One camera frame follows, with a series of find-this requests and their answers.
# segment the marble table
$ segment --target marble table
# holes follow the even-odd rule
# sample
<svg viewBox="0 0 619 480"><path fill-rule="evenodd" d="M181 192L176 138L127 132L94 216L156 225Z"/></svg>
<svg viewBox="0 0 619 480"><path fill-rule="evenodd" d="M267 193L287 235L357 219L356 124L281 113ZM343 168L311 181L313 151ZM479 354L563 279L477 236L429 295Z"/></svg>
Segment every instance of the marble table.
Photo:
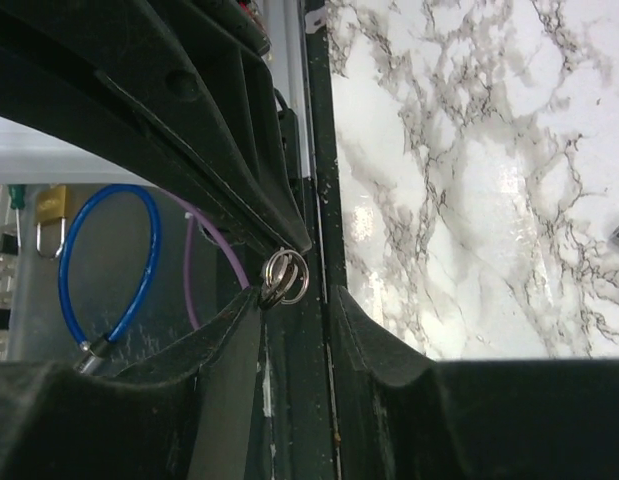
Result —
<svg viewBox="0 0 619 480"><path fill-rule="evenodd" d="M333 0L350 291L432 358L619 356L619 0Z"/></svg>

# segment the brass padlock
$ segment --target brass padlock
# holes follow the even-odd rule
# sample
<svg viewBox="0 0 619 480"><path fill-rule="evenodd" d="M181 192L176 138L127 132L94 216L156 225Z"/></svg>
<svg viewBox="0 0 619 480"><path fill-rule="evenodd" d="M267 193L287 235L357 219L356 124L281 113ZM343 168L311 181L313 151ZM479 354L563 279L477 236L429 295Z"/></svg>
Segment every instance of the brass padlock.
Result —
<svg viewBox="0 0 619 480"><path fill-rule="evenodd" d="M36 251L42 258L58 258L65 244L67 217L71 195L66 185L58 185L38 194L36 198ZM40 248L42 229L60 224L60 245L53 255L46 255Z"/></svg>

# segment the blue cable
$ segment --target blue cable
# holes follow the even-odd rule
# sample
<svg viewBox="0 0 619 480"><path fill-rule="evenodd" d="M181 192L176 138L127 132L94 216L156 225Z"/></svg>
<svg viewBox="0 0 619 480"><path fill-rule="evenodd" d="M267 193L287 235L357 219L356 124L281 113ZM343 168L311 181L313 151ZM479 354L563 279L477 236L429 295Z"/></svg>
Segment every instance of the blue cable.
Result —
<svg viewBox="0 0 619 480"><path fill-rule="evenodd" d="M158 265L158 257L160 256L160 244L162 241L162 226L160 224L160 215L158 213L158 207L156 202L149 195L145 189L136 185L109 185L102 190L96 192L84 206L80 209L76 218L74 219L69 231L67 232L65 244L60 253L60 266L58 269L58 295L60 297L60 307L62 314L65 317L65 323L67 328L71 332L71 335L78 343L79 346L87 345L87 337L80 328L76 314L73 311L71 305L71 299L69 298L69 263L71 261L71 253L80 231L80 227L85 222L87 216L91 211L105 198L116 193L133 193L142 200L147 208L149 214L149 220L151 223L151 240L149 245L149 254L147 255L147 263L145 264L144 273L140 280L140 285L136 290L133 300L127 306L122 317L118 320L116 326L105 335L105 339L110 343L115 343L124 335L125 331L129 327L129 324L138 313L138 309L142 305L142 302L147 296L147 291L151 286L153 277L156 274L156 267Z"/></svg>

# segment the green screwdriver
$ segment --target green screwdriver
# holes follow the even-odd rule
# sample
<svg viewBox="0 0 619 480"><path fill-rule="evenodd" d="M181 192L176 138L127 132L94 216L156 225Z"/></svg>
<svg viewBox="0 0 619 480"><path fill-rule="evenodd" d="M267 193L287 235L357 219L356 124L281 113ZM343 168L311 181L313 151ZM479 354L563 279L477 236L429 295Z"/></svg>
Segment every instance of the green screwdriver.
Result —
<svg viewBox="0 0 619 480"><path fill-rule="evenodd" d="M25 208L25 185L9 185L9 197L11 198L11 204L9 205L12 210L16 211L16 235L18 235L18 249L22 245L20 236L20 212Z"/></svg>

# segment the metal ring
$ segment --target metal ring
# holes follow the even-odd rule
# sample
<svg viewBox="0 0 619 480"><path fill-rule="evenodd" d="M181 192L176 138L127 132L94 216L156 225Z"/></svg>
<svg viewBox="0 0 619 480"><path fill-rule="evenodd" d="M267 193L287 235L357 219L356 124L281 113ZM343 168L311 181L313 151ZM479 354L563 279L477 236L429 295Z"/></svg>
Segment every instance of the metal ring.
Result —
<svg viewBox="0 0 619 480"><path fill-rule="evenodd" d="M278 265L281 259L284 261L282 266ZM267 287L265 292L266 300L267 303L272 303L272 306L278 302L283 305L298 303L309 288L309 267L302 255L295 250L282 248L278 250L265 264L263 274L265 286ZM293 287L298 275L302 277L300 290L295 297L291 299L284 298Z"/></svg>
<svg viewBox="0 0 619 480"><path fill-rule="evenodd" d="M65 246L66 229L67 229L67 219L65 217L62 217L60 219L60 245L58 245L58 249L56 250L56 253L54 253L52 256L49 256L49 255L45 255L44 253L42 253L42 250L40 249L40 243L41 243L41 238L42 238L42 224L37 223L36 224L36 251L38 252L38 255L40 255L42 258L47 259L47 260L55 260L56 258L58 258L60 256L60 253L62 253L62 248Z"/></svg>

